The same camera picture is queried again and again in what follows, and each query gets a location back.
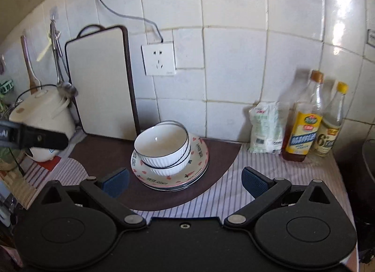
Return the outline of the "white rice cooker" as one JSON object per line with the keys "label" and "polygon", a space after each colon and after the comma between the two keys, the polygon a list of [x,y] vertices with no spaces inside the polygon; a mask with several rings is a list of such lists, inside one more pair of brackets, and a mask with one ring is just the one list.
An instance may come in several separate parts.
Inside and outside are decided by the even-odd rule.
{"label": "white rice cooker", "polygon": [[9,120],[33,128],[59,132],[64,137],[48,138],[50,148],[28,146],[24,151],[36,162],[53,159],[60,151],[65,150],[75,133],[75,124],[69,111],[70,99],[59,94],[54,86],[46,86],[24,99],[11,111]]}

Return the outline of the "hanging wooden spatula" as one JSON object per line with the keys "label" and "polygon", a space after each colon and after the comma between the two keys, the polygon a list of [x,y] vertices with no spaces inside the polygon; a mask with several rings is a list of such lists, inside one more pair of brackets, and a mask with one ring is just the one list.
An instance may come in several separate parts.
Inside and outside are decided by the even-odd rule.
{"label": "hanging wooden spatula", "polygon": [[28,77],[29,77],[30,92],[32,94],[34,94],[38,91],[38,89],[39,89],[38,86],[41,86],[41,81],[39,79],[37,79],[37,77],[34,73],[34,70],[32,68],[32,63],[30,61],[30,55],[29,55],[29,50],[28,50],[28,46],[27,46],[27,39],[26,39],[26,36],[24,34],[20,36],[20,41],[21,41],[21,45],[22,45],[22,52],[23,52],[23,57],[24,57],[24,61],[25,61],[25,66],[26,66],[26,69],[27,69]]}

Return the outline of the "heart pattern plate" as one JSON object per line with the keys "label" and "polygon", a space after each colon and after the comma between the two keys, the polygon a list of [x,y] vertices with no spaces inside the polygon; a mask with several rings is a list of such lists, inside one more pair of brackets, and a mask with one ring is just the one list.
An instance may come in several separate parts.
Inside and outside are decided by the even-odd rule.
{"label": "heart pattern plate", "polygon": [[[152,169],[149,166],[149,170],[151,173],[160,175],[160,176],[171,176],[175,175],[179,172],[181,172],[189,163],[190,160],[193,158],[196,158],[198,161],[208,159],[209,160],[209,150],[205,143],[205,141],[195,135],[189,133],[189,141],[190,141],[190,152],[187,155],[187,157],[177,166],[173,166],[169,170],[158,170],[158,169]],[[139,170],[141,166],[147,166],[145,162],[141,160],[141,157],[136,153],[136,151],[133,151],[131,156],[131,170],[136,169]]]}

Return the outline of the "white seasoning bag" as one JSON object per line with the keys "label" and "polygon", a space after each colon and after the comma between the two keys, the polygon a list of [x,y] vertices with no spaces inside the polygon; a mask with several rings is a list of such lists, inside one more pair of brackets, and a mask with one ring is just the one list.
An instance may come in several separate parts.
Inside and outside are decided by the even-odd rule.
{"label": "white seasoning bag", "polygon": [[253,154],[280,154],[289,115],[288,105],[259,102],[248,113],[252,125],[248,151]]}

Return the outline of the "white wall socket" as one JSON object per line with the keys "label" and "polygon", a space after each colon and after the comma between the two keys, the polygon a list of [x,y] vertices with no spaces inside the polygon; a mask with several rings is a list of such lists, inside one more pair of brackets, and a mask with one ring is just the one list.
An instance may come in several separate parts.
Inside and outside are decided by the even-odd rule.
{"label": "white wall socket", "polygon": [[147,76],[174,76],[175,55],[172,42],[145,44],[141,46]]}

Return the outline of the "black wok with lid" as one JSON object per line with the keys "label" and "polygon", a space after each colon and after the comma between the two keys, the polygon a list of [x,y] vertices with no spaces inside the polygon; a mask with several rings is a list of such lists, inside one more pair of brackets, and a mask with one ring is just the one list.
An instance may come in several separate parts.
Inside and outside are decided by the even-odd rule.
{"label": "black wok with lid", "polygon": [[375,164],[375,140],[369,139],[365,141],[362,146],[362,159],[365,164],[365,169],[374,182],[374,164]]}

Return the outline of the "white sun print plate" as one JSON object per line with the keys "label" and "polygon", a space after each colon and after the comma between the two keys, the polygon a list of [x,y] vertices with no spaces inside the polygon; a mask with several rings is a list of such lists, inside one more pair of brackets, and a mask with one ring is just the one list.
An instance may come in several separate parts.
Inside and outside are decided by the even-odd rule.
{"label": "white sun print plate", "polygon": [[181,172],[171,176],[153,174],[148,166],[141,166],[139,170],[133,169],[132,171],[136,178],[148,188],[156,191],[179,191],[200,179],[208,166],[208,159],[198,161],[193,158]]}

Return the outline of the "white cutting board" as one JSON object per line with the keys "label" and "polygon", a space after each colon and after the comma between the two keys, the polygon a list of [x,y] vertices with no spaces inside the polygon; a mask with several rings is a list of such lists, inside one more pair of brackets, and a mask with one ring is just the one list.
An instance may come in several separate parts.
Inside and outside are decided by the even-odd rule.
{"label": "white cutting board", "polygon": [[140,125],[128,31],[121,25],[79,34],[65,44],[69,77],[83,131],[134,141]]}

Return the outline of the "hanging metal ladle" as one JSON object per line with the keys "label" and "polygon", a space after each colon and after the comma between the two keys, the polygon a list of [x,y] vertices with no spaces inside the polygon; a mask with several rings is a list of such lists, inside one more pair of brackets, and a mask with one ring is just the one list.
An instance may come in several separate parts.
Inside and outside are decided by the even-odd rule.
{"label": "hanging metal ladle", "polygon": [[57,75],[56,87],[61,96],[72,99],[78,95],[78,90],[72,85],[70,81],[66,81],[63,77],[60,65],[63,65],[65,70],[67,70],[67,66],[62,55],[62,49],[58,40],[58,34],[59,32],[56,29],[55,19],[52,18],[50,21],[50,39],[52,42],[52,53]]}

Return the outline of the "yellow label cooking wine bottle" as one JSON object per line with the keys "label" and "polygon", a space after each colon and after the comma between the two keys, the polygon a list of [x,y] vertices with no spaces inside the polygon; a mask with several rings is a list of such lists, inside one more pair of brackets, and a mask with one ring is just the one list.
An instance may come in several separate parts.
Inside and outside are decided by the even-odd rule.
{"label": "yellow label cooking wine bottle", "polygon": [[292,121],[287,124],[281,149],[284,160],[302,162],[310,151],[322,120],[323,77],[322,72],[313,70],[307,87],[294,104]]}

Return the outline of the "striped pink table mat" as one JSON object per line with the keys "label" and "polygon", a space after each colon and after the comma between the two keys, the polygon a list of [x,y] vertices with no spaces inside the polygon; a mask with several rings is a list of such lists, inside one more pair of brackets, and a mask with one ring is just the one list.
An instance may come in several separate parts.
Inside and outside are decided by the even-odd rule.
{"label": "striped pink table mat", "polygon": [[247,166],[253,200],[218,217],[146,220],[109,194],[117,173],[49,181],[17,224],[27,271],[346,271],[356,231],[327,185],[270,179]]}

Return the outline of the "white vinegar bottle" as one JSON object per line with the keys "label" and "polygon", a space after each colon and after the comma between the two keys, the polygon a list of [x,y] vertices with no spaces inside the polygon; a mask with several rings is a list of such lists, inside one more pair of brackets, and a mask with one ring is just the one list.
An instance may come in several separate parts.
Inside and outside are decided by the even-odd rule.
{"label": "white vinegar bottle", "polygon": [[343,122],[345,96],[348,85],[339,81],[336,93],[323,112],[313,149],[318,156],[326,156],[333,148]]}

